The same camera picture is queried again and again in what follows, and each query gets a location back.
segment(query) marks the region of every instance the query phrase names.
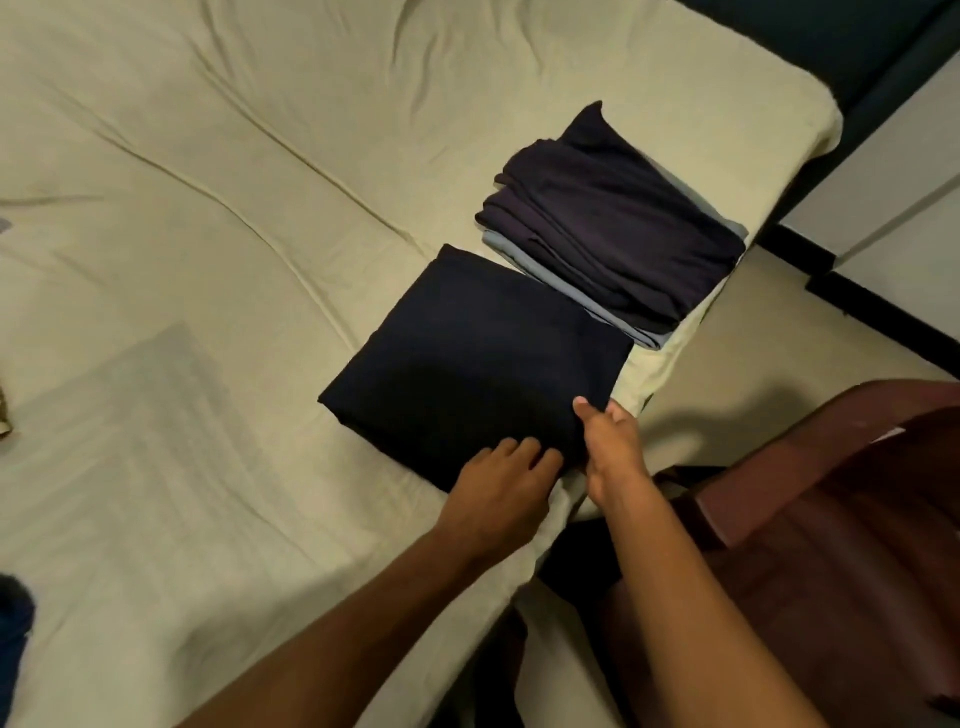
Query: hand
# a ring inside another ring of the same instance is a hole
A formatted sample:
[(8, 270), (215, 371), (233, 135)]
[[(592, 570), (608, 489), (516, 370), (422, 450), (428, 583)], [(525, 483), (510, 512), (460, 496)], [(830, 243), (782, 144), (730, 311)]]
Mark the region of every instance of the hand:
[(612, 497), (624, 488), (650, 482), (643, 462), (643, 444), (636, 418), (610, 400), (604, 412), (598, 411), (586, 398), (573, 401), (573, 411), (584, 423), (587, 442), (587, 494), (606, 511)]
[(529, 544), (547, 514), (564, 457), (540, 443), (507, 438), (480, 450), (460, 471), (434, 532), (467, 562), (486, 570)]

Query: right hand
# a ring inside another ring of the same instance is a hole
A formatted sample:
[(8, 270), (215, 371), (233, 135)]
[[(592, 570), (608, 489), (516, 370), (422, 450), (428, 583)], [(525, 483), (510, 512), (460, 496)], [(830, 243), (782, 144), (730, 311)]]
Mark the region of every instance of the right hand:
[(643, 444), (636, 418), (616, 400), (600, 412), (586, 398), (573, 400), (573, 411), (584, 423), (587, 442), (587, 495), (606, 511), (624, 488), (650, 482), (643, 462)]

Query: mattress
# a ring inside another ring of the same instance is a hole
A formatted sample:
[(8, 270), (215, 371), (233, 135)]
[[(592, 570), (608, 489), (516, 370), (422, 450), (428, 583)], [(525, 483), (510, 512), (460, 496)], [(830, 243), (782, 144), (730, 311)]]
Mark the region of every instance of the mattress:
[[(443, 494), (316, 396), (444, 243), (497, 259), (473, 213), (512, 152), (602, 99), (756, 231), (840, 125), (812, 77), (672, 0), (4, 0), (0, 58), (0, 570), (38, 605), (24, 727), (167, 726), (432, 524)], [(625, 405), (710, 299), (634, 348)], [(362, 725), (428, 719), (582, 486)]]

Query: folded clothes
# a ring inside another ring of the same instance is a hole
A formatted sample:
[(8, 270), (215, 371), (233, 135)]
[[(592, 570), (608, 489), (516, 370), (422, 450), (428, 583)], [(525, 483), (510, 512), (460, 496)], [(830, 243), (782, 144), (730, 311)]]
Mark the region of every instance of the folded clothes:
[(449, 491), (505, 437), (536, 437), (566, 467), (583, 465), (570, 403), (605, 405), (632, 345), (563, 294), (444, 246), (320, 403)]
[(565, 280), (555, 276), (549, 270), (537, 263), (532, 257), (523, 252), (514, 245), (513, 242), (505, 238), (496, 231), (484, 231), (483, 241), (495, 251), (510, 260), (519, 270), (526, 273), (531, 278), (539, 280), (541, 283), (550, 286), (554, 290), (560, 291), (572, 301), (579, 303), (587, 310), (591, 316), (600, 321), (605, 321), (613, 327), (619, 328), (638, 346), (644, 349), (652, 349), (658, 352), (670, 338), (669, 333), (653, 333), (644, 331), (640, 328), (633, 328), (624, 321), (611, 314), (606, 308), (585, 295), (580, 289), (567, 283)]
[(672, 331), (745, 249), (742, 227), (665, 178), (600, 102), (560, 139), (517, 152), (495, 181), (504, 186), (477, 221), (636, 329)]

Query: floor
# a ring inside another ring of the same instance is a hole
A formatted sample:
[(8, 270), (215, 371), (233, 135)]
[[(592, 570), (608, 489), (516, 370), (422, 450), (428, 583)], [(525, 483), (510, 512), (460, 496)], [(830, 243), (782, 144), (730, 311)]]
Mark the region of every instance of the floor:
[[(652, 472), (728, 465), (858, 382), (951, 379), (805, 283), (766, 251), (747, 253), (640, 416)], [(622, 725), (572, 608), (538, 582), (518, 607), (530, 633), (516, 690), (527, 728)]]

